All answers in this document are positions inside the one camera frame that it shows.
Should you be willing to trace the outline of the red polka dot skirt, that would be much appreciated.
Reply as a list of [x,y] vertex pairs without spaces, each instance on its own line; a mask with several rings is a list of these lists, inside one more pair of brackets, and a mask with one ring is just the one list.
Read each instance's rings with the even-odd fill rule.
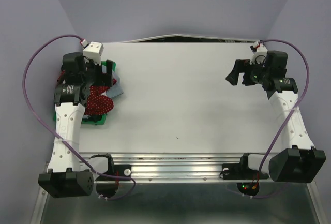
[[78,114],[99,120],[114,108],[106,91],[117,82],[111,74],[100,70],[73,72],[63,69],[54,93],[55,116],[59,120]]

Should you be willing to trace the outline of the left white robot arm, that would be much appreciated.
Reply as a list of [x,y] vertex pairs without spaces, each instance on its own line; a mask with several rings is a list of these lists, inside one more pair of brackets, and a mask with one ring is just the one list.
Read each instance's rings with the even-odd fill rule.
[[47,171],[38,184],[54,198],[89,196],[93,190],[91,168],[82,169],[78,157],[79,130],[91,86],[112,87],[113,61],[97,64],[81,52],[63,56],[55,88],[56,136]]

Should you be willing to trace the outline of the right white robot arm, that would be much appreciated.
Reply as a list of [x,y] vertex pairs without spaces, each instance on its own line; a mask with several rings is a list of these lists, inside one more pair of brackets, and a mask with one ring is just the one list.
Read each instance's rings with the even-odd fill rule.
[[326,161],[323,150],[311,141],[301,112],[296,82],[286,76],[288,55],[281,51],[258,52],[252,59],[237,59],[226,80],[238,84],[243,75],[245,86],[262,85],[275,113],[280,132],[281,152],[276,155],[245,153],[240,162],[226,170],[224,178],[253,179],[258,172],[261,179],[274,182],[310,183]]

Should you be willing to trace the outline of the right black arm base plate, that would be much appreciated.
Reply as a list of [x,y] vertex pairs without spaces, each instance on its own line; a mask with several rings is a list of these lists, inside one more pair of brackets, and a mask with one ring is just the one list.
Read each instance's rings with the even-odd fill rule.
[[269,179],[268,174],[249,169],[240,163],[223,163],[221,166],[220,178],[224,180],[252,180],[257,179],[257,176],[262,180]]

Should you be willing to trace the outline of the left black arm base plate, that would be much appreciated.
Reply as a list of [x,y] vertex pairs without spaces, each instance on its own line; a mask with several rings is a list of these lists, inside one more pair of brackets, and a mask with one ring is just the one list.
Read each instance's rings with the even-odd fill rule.
[[104,174],[120,177],[130,177],[132,166],[130,164],[117,164],[111,154],[98,154],[94,158],[106,158],[108,162],[108,170]]

